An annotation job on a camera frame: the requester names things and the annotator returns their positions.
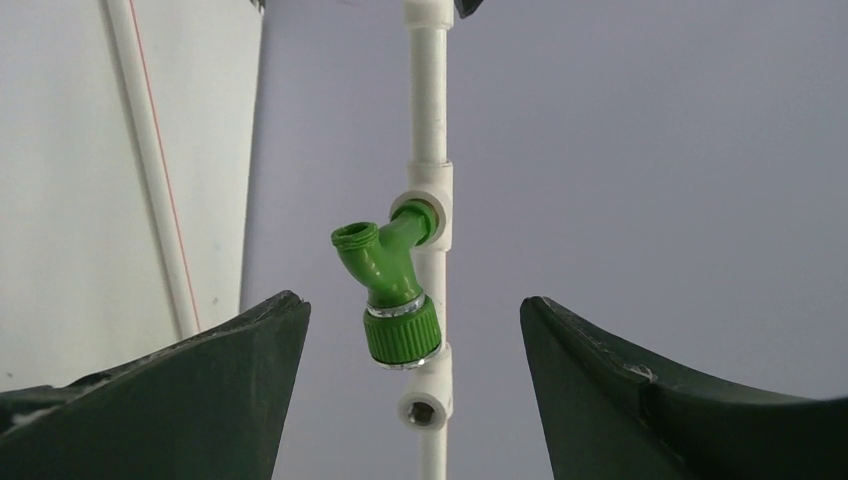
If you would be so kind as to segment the white PVC pipe frame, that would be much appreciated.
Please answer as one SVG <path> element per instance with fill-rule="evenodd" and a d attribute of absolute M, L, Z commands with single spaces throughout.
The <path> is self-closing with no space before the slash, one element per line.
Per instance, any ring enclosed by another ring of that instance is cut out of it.
<path fill-rule="evenodd" d="M 109 1 L 105 8 L 139 141 L 172 310 L 179 333 L 189 337 L 201 331 L 200 309 L 136 5 Z M 432 206 L 439 220 L 434 236 L 412 250 L 412 260 L 419 282 L 434 301 L 443 341 L 425 364 L 406 370 L 410 380 L 398 403 L 401 421 L 420 436 L 419 475 L 423 479 L 447 475 L 447 431 L 453 413 L 452 351 L 446 327 L 446 269 L 453 222 L 453 166 L 447 154 L 447 35 L 458 16 L 450 1 L 404 3 L 410 40 L 412 153 L 408 188 L 394 200 L 390 215 L 401 202 L 418 199 Z"/>

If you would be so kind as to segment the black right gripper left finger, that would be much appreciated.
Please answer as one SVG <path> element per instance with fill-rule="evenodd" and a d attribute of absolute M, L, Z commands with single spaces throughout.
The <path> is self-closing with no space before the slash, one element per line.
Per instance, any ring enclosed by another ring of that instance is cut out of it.
<path fill-rule="evenodd" d="M 311 306 L 280 292 L 71 384 L 1 395 L 5 479 L 269 479 Z"/>

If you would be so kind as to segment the green plastic water faucet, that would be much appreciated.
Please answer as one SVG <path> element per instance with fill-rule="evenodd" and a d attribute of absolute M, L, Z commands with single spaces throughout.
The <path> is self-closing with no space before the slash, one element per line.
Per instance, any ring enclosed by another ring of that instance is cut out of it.
<path fill-rule="evenodd" d="M 442 345 L 434 301 L 419 282 L 412 260 L 412 250 L 430 240 L 438 226 L 432 206 L 410 199 L 401 202 L 383 226 L 355 222 L 331 233 L 338 258 L 366 290 L 366 344 L 371 358 L 384 368 L 417 368 Z"/>

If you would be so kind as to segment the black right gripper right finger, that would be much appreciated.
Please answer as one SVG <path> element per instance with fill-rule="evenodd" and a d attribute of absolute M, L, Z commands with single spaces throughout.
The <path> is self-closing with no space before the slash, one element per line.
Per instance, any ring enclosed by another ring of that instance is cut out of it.
<path fill-rule="evenodd" d="M 731 382 L 544 296 L 520 326 L 557 479 L 843 479 L 847 401 Z"/>

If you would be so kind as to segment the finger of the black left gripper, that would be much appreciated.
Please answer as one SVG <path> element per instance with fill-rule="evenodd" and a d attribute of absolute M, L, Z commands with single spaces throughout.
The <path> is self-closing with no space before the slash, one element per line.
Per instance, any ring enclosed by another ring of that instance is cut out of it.
<path fill-rule="evenodd" d="M 465 19 L 473 15 L 484 0 L 454 0 L 454 6 L 457 14 L 461 19 Z"/>

